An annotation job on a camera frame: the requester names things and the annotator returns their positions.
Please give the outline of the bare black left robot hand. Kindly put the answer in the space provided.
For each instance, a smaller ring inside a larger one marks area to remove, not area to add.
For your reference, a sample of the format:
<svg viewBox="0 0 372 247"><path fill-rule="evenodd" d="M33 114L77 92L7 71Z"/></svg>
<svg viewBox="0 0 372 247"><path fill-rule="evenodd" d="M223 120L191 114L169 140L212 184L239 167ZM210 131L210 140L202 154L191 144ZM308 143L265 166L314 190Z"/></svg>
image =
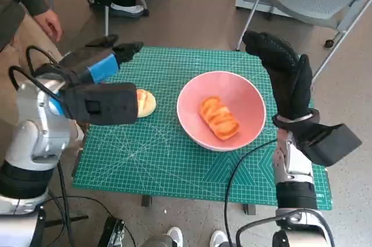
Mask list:
<svg viewBox="0 0 372 247"><path fill-rule="evenodd" d="M67 54L59 64L76 73L82 83L101 83L115 75L120 65L129 62L142 49L143 42L117 44L116 34L94 39Z"/></svg>

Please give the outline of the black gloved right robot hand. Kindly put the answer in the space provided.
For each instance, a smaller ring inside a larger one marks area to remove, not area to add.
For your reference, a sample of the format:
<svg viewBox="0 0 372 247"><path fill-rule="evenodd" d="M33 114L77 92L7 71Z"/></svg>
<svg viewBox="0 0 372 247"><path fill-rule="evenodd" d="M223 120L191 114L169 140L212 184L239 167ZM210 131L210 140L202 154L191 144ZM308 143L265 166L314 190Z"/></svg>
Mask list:
<svg viewBox="0 0 372 247"><path fill-rule="evenodd" d="M297 54L289 43L269 33L246 31L248 54L257 56L269 74L277 113L289 120L309 114L312 70L309 57Z"/></svg>

